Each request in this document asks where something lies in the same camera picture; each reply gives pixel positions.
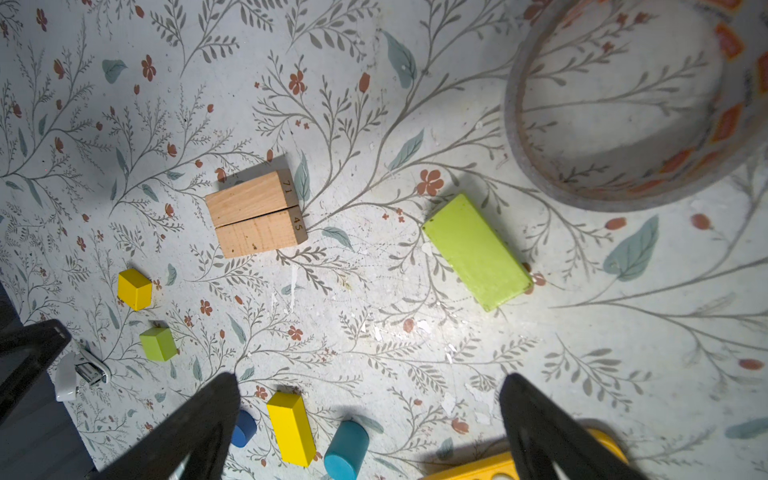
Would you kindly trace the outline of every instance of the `lime green block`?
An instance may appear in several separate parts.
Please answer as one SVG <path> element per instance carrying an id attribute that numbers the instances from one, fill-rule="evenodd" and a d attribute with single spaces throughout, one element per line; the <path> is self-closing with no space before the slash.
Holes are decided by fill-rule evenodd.
<path id="1" fill-rule="evenodd" d="M 466 195 L 457 195 L 423 230 L 486 312 L 533 285 Z"/>
<path id="2" fill-rule="evenodd" d="M 169 328 L 156 326 L 139 335 L 139 338 L 149 360 L 166 362 L 176 355 L 176 343 Z"/>

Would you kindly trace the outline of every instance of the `wooden block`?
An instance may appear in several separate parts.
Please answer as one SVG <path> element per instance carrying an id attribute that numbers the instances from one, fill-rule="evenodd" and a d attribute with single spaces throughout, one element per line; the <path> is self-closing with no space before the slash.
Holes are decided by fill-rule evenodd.
<path id="1" fill-rule="evenodd" d="M 207 195 L 214 227 L 271 214 L 299 204 L 290 170 L 283 168 L 234 187 Z"/>
<path id="2" fill-rule="evenodd" d="M 276 392 L 266 403 L 266 410 L 270 413 L 283 461 L 302 467 L 310 466 L 317 449 L 301 396 Z"/>
<path id="3" fill-rule="evenodd" d="M 422 229 L 486 312 L 533 285 L 466 195 L 456 195 Z"/>
<path id="4" fill-rule="evenodd" d="M 293 247 L 307 238 L 299 207 L 219 227 L 216 235 L 226 258 Z"/>

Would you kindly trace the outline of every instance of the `teal leaf print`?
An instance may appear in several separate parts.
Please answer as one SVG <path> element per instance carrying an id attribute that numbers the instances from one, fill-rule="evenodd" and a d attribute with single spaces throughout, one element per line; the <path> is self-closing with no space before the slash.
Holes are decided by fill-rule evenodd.
<path id="1" fill-rule="evenodd" d="M 400 149 L 400 153 L 397 154 L 397 157 L 395 157 L 395 160 L 389 164 L 387 169 L 391 171 L 404 165 L 408 160 L 411 159 L 411 157 L 413 157 L 417 151 L 419 151 L 419 148 L 422 147 L 423 140 L 424 129 L 422 128 L 418 135 L 403 144 L 402 148 Z"/>
<path id="2" fill-rule="evenodd" d="M 101 69 L 104 70 L 104 77 L 111 84 L 115 83 L 127 66 L 122 60 L 104 60 L 101 63 Z"/>
<path id="3" fill-rule="evenodd" d="M 352 415 L 352 417 L 355 420 L 357 420 L 357 422 L 360 425 L 364 427 L 368 427 L 369 429 L 373 430 L 376 433 L 384 433 L 384 427 L 382 427 L 382 425 L 378 423 L 376 420 L 366 417 L 364 415 Z"/>
<path id="4" fill-rule="evenodd" d="M 114 329 L 119 330 L 120 322 L 118 322 L 118 318 L 114 315 L 114 312 L 112 311 L 112 307 L 107 306 L 107 309 L 109 310 L 109 318 L 112 319 L 112 325 L 114 326 Z"/>
<path id="5" fill-rule="evenodd" d="M 228 317 L 230 317 L 230 322 L 232 323 L 232 330 L 235 331 L 235 335 L 237 335 L 237 339 L 240 341 L 240 343 L 245 343 L 245 332 L 243 331 L 243 327 L 237 324 L 234 318 L 228 313 Z"/>
<path id="6" fill-rule="evenodd" d="M 168 281 L 165 286 L 173 285 L 176 282 L 176 269 L 170 263 L 168 264 Z"/>
<path id="7" fill-rule="evenodd" d="M 301 163 L 293 175 L 293 183 L 296 185 L 296 193 L 301 201 L 306 202 L 310 198 L 310 169 L 306 166 L 306 155 L 301 152 Z"/>
<path id="8" fill-rule="evenodd" d="M 382 33 L 386 36 L 389 63 L 400 77 L 400 86 L 408 88 L 416 79 L 416 60 L 405 45 L 395 40 L 388 32 L 382 31 Z"/>
<path id="9" fill-rule="evenodd" d="M 768 417 L 750 420 L 739 425 L 732 425 L 725 429 L 725 436 L 729 439 L 748 440 L 768 432 Z"/>
<path id="10" fill-rule="evenodd" d="M 18 147 L 22 149 L 22 155 L 27 156 L 27 142 L 24 140 L 22 128 L 18 128 Z"/>
<path id="11" fill-rule="evenodd" d="M 29 180 L 28 178 L 25 178 L 27 181 L 27 187 L 29 187 L 29 193 L 32 194 L 32 198 L 35 199 L 35 201 L 40 205 L 43 206 L 42 200 L 40 200 L 40 195 L 38 195 L 38 189 L 35 188 L 35 184 L 32 183 L 32 180 Z"/>
<path id="12" fill-rule="evenodd" d="M 323 236 L 324 237 L 331 237 L 335 240 L 338 240 L 339 243 L 341 243 L 343 246 L 349 248 L 350 250 L 354 251 L 352 249 L 352 243 L 349 242 L 349 237 L 347 236 L 346 232 L 344 230 L 341 230 L 340 228 L 336 227 L 325 227 L 323 228 Z"/>
<path id="13" fill-rule="evenodd" d="M 135 369 L 134 367 L 132 367 L 132 366 L 125 366 L 125 368 L 126 368 L 126 369 L 127 369 L 129 372 L 133 372 L 133 373 L 135 373 L 136 375 L 138 375 L 140 379 L 143 379 L 143 378 L 144 378 L 143 376 L 141 376 L 141 374 L 140 374 L 139 372 L 137 372 L 137 371 L 136 371 L 136 369 Z"/>
<path id="14" fill-rule="evenodd" d="M 245 372 L 243 372 L 243 375 L 240 376 L 240 381 L 248 380 L 250 377 L 253 376 L 253 367 L 250 366 L 247 369 L 245 369 Z"/>
<path id="15" fill-rule="evenodd" d="M 403 470 L 400 470 L 399 468 L 395 467 L 393 464 L 387 462 L 384 458 L 375 457 L 374 460 L 376 460 L 378 463 L 384 465 L 385 467 L 389 468 L 393 472 L 398 472 L 400 475 L 407 477 L 405 472 Z"/>
<path id="16" fill-rule="evenodd" d="M 120 165 L 120 168 L 123 169 L 123 173 L 125 174 L 125 177 L 128 178 L 128 166 L 125 163 L 125 157 L 123 157 L 123 152 L 121 152 L 119 148 L 115 148 L 114 151 L 118 156 L 118 164 Z"/>
<path id="17" fill-rule="evenodd" d="M 448 437 L 437 449 L 437 458 L 440 460 L 448 460 L 453 456 L 453 439 Z"/>
<path id="18" fill-rule="evenodd" d="M 203 370 L 200 369 L 200 361 L 197 360 L 196 356 L 194 357 L 194 365 L 192 365 L 192 375 L 198 382 L 203 381 Z"/>
<path id="19" fill-rule="evenodd" d="M 659 239 L 659 217 L 654 216 L 630 237 L 619 243 L 603 262 L 603 270 L 618 275 L 620 282 L 634 280 L 643 274 Z"/>
<path id="20" fill-rule="evenodd" d="M 149 198 L 151 198 L 152 200 L 154 200 L 154 201 L 156 201 L 156 202 L 159 202 L 159 200 L 157 199 L 157 195 L 155 195 L 155 194 L 154 194 L 154 191 L 152 190 L 152 187 L 150 187 L 150 186 L 149 186 L 149 185 L 147 185 L 147 184 L 143 184 L 143 185 L 141 185 L 141 189 L 144 191 L 144 193 L 145 193 L 145 194 L 146 194 L 146 195 L 147 195 Z"/>

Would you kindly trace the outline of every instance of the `natural wood block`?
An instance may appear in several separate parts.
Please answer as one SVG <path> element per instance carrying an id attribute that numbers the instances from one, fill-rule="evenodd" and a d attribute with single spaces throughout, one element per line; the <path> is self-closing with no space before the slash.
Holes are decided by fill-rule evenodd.
<path id="1" fill-rule="evenodd" d="M 210 218 L 219 228 L 299 204 L 290 170 L 283 168 L 207 195 Z"/>
<path id="2" fill-rule="evenodd" d="M 301 208 L 291 207 L 216 229 L 226 258 L 293 247 L 306 240 Z"/>

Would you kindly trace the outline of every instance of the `yellow cube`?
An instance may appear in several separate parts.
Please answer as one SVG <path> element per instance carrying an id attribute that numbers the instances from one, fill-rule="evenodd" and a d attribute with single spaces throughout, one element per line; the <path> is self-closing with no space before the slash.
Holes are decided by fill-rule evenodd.
<path id="1" fill-rule="evenodd" d="M 277 392 L 267 402 L 266 409 L 270 413 L 283 461 L 302 467 L 310 466 L 317 449 L 301 396 Z"/>
<path id="2" fill-rule="evenodd" d="M 169 328 L 156 326 L 139 335 L 139 339 L 149 360 L 166 362 L 176 355 L 176 343 Z"/>
<path id="3" fill-rule="evenodd" d="M 120 272 L 118 297 L 134 310 L 147 308 L 152 303 L 152 282 L 134 268 Z"/>

